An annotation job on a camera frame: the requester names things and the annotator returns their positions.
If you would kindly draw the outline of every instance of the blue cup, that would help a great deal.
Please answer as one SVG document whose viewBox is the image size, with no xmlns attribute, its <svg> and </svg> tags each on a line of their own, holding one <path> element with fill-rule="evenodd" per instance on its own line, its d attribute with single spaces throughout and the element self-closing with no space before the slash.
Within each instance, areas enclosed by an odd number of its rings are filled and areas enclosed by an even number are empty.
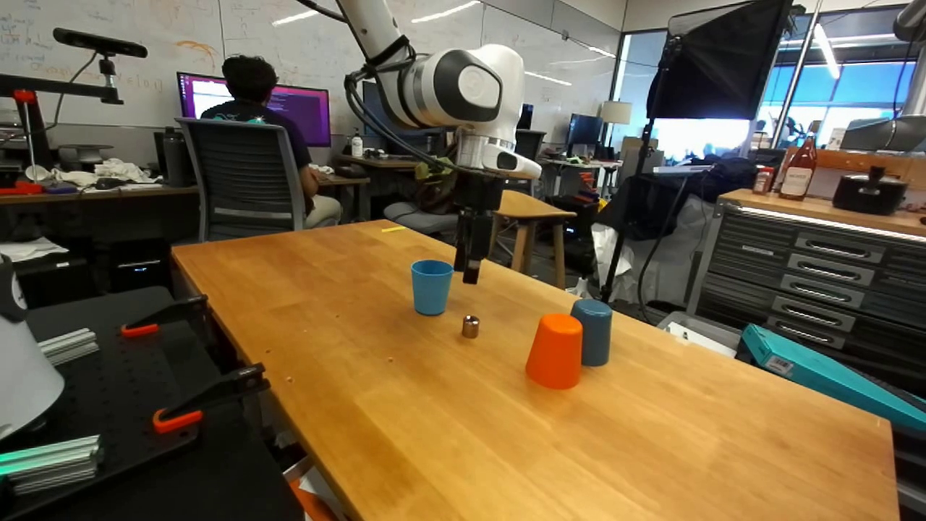
<svg viewBox="0 0 926 521">
<path fill-rule="evenodd" d="M 609 366 L 610 306 L 603 301 L 575 301 L 573 315 L 583 321 L 583 366 Z"/>
<path fill-rule="evenodd" d="M 441 315 L 452 293 L 454 267 L 447 260 L 411 263 L 415 311 L 419 315 Z"/>
</svg>

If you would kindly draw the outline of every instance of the whiteboard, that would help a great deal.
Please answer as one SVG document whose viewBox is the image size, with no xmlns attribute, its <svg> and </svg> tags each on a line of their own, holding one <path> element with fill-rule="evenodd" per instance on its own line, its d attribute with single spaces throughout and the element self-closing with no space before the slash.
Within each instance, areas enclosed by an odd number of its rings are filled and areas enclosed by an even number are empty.
<svg viewBox="0 0 926 521">
<path fill-rule="evenodd" d="M 0 73 L 69 81 L 94 53 L 57 44 L 56 26 L 149 47 L 149 59 L 115 56 L 112 85 L 124 104 L 68 95 L 60 121 L 170 124 L 178 71 L 218 73 L 224 65 L 218 0 L 4 0 Z M 102 86 L 98 65 L 89 65 L 78 85 Z M 43 118 L 53 121 L 57 95 L 42 94 L 39 99 Z"/>
<path fill-rule="evenodd" d="M 387 8 L 416 53 L 507 44 L 525 56 L 528 71 L 567 78 L 571 86 L 525 81 L 525 99 L 535 104 L 535 128 L 548 130 L 548 140 L 555 140 L 567 112 L 594 112 L 609 99 L 615 62 L 549 30 L 484 4 L 387 0 Z M 276 23 L 305 11 L 298 0 L 4 0 L 0 73 L 68 81 L 89 49 L 53 40 L 56 26 L 137 40 L 149 47 L 146 62 L 115 56 L 112 85 L 124 104 L 68 95 L 60 121 L 165 128 L 180 117 L 178 73 L 220 75 L 230 56 L 264 56 L 282 85 L 329 89 L 332 134 L 351 136 L 357 118 L 344 101 L 344 75 L 361 66 L 361 53 L 351 30 L 325 14 Z M 104 85 L 104 78 L 94 65 L 78 85 Z M 53 121 L 56 101 L 57 95 L 42 94 L 47 121 Z M 11 101 L 0 99 L 0 121 L 16 121 Z"/>
</svg>

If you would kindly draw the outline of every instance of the teal object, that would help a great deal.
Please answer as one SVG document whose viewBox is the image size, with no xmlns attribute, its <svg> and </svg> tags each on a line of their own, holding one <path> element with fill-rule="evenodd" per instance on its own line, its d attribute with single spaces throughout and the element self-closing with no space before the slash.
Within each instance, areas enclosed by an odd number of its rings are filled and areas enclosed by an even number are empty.
<svg viewBox="0 0 926 521">
<path fill-rule="evenodd" d="M 847 366 L 840 366 L 836 360 L 823 357 L 758 325 L 749 325 L 743 331 L 743 345 L 752 353 L 756 366 L 784 379 L 887 418 L 897 429 L 926 435 L 926 403 L 915 395 L 887 389 L 884 382 L 869 379 Z"/>
<path fill-rule="evenodd" d="M 583 321 L 583 366 L 609 366 L 610 306 L 603 301 L 575 301 L 573 318 Z"/>
<path fill-rule="evenodd" d="M 415 311 L 419 315 L 442 315 L 447 299 L 452 293 L 452 279 L 454 279 L 454 267 L 447 260 L 411 263 Z"/>
</svg>

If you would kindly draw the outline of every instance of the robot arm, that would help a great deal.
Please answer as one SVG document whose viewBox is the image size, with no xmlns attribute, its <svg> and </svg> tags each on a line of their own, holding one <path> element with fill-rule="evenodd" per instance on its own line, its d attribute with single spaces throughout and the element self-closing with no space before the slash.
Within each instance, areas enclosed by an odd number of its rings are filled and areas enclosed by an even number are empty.
<svg viewBox="0 0 926 521">
<path fill-rule="evenodd" d="M 458 221 L 454 270 L 479 285 L 490 254 L 493 215 L 505 179 L 535 179 L 541 167 L 516 153 L 525 62 L 507 47 L 447 49 L 419 56 L 399 31 L 384 0 L 340 0 L 341 17 L 366 53 L 361 75 L 376 78 L 395 118 L 409 128 L 452 128 L 458 134 L 458 172 L 473 192 Z"/>
</svg>

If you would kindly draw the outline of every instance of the window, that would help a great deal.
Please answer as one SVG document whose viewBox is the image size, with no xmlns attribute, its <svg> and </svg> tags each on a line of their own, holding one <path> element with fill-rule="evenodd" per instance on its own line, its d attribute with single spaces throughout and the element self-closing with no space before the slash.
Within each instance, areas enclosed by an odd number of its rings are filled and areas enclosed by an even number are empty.
<svg viewBox="0 0 926 521">
<path fill-rule="evenodd" d="M 788 101 L 788 85 L 800 73 L 795 95 L 788 111 L 779 146 L 795 146 L 811 134 L 819 146 L 840 136 L 853 118 L 895 118 L 911 94 L 918 47 L 895 39 L 895 17 L 902 5 L 858 8 L 819 14 L 823 39 L 832 44 L 832 59 L 823 53 L 816 30 L 813 49 L 804 71 L 795 71 L 803 40 L 811 31 L 811 14 L 795 17 L 782 39 L 777 66 L 764 86 L 758 121 L 774 134 Z M 667 31 L 635 31 L 622 39 L 622 59 L 617 66 L 615 99 L 635 104 L 632 124 L 617 136 L 641 136 L 645 124 L 648 85 L 656 73 L 667 47 Z M 729 118 L 656 118 L 655 140 L 667 159 L 684 163 L 690 153 L 729 153 L 749 140 L 749 121 Z"/>
</svg>

